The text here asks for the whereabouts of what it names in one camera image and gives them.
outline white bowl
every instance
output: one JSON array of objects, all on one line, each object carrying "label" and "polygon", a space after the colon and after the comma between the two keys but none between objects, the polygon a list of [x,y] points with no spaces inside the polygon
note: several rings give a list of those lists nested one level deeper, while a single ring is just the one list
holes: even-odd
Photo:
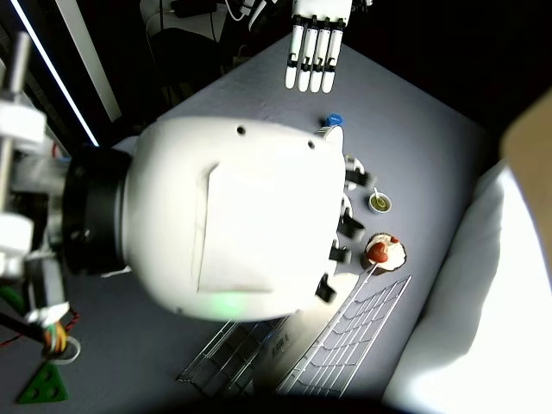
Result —
[{"label": "white bowl", "polygon": [[386,196],[383,192],[380,192],[379,193],[379,197],[380,198],[383,198],[385,201],[386,201],[386,204],[389,206],[389,208],[385,211],[381,211],[381,210],[378,210],[376,209],[373,205],[372,205],[372,200],[376,198],[376,193],[372,194],[370,196],[370,198],[368,199],[368,207],[370,208],[370,210],[373,212],[373,213],[376,213],[376,214],[386,214],[388,213],[389,211],[391,211],[391,207],[392,207],[392,203],[391,203],[391,199]]}]

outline wire rack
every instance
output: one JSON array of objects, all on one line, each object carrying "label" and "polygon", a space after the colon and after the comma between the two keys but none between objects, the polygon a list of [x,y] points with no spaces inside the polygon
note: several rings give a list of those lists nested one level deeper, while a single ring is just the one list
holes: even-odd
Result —
[{"label": "wire rack", "polygon": [[[377,291],[371,273],[343,304],[328,327],[280,383],[280,394],[341,397],[411,281],[411,276]],[[177,380],[205,397],[254,393],[255,358],[285,319],[226,323]]]}]

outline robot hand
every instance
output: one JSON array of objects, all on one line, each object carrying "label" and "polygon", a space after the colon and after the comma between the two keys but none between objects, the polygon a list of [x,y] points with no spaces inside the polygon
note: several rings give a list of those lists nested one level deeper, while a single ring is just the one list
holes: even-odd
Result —
[{"label": "robot hand", "polygon": [[304,24],[307,24],[298,88],[305,92],[310,83],[312,92],[320,91],[321,86],[323,92],[331,91],[352,3],[353,0],[294,0],[292,44],[285,71],[288,89],[295,86]]}]

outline green triangle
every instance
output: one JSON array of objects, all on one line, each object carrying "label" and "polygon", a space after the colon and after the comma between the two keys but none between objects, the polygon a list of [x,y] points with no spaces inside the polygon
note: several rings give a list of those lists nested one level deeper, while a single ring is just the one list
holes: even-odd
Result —
[{"label": "green triangle", "polygon": [[67,398],[67,391],[58,368],[53,364],[45,363],[23,390],[17,403],[54,403],[65,401]]}]

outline table surface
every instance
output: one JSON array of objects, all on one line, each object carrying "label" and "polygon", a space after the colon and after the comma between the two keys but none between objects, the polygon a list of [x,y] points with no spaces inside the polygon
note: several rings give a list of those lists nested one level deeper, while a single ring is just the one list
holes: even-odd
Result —
[{"label": "table surface", "polygon": [[[366,229],[353,243],[353,262],[341,271],[359,273],[356,259],[373,233],[404,243],[408,261],[395,273],[373,278],[374,289],[411,274],[404,296],[349,386],[349,393],[379,397],[392,375],[462,214],[486,152],[485,132],[463,115],[348,47],[343,47],[329,95],[288,91],[284,66],[289,39],[217,80],[167,112],[175,116],[237,116],[316,131],[336,112],[344,119],[344,152],[375,173],[393,202],[376,216],[366,191],[349,193],[354,217]],[[60,369],[70,399],[55,405],[11,405],[38,367],[40,347],[23,339],[0,348],[0,411],[160,412],[196,398],[174,381],[214,335],[218,323],[177,317],[151,302],[130,275],[71,278],[68,297],[81,313],[73,334],[83,353]],[[5,307],[0,304],[0,311]],[[0,328],[2,338],[9,331]]]}]

